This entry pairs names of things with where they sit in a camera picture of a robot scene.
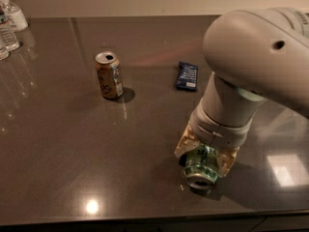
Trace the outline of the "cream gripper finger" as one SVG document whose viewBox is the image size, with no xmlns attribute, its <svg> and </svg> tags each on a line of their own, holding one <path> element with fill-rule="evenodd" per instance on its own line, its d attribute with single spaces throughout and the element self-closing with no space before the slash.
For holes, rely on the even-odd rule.
<svg viewBox="0 0 309 232">
<path fill-rule="evenodd" d="M 239 147 L 220 148 L 216 151 L 216 160 L 218 165 L 218 175 L 220 178 L 226 177 L 234 165 Z"/>
<path fill-rule="evenodd" d="M 190 125 L 187 125 L 174 152 L 176 158 L 196 149 L 201 141 L 196 137 Z"/>
</svg>

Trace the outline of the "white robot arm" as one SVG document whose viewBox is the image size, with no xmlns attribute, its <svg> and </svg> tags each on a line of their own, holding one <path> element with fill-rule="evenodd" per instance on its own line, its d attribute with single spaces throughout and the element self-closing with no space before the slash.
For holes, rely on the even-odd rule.
<svg viewBox="0 0 309 232">
<path fill-rule="evenodd" d="M 211 77 L 175 155 L 214 150 L 216 169 L 202 158 L 187 174 L 209 182 L 210 172 L 228 174 L 266 101 L 309 116 L 309 17 L 295 8 L 228 12 L 207 30 L 203 52 Z"/>
</svg>

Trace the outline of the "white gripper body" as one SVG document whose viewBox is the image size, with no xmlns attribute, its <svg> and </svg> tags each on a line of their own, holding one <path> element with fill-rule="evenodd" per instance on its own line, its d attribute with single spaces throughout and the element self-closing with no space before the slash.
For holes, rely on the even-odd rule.
<svg viewBox="0 0 309 232">
<path fill-rule="evenodd" d="M 237 148 L 243 145 L 252 121 L 245 126 L 228 127 L 219 125 L 200 107 L 190 115 L 189 125 L 195 136 L 211 148 Z"/>
</svg>

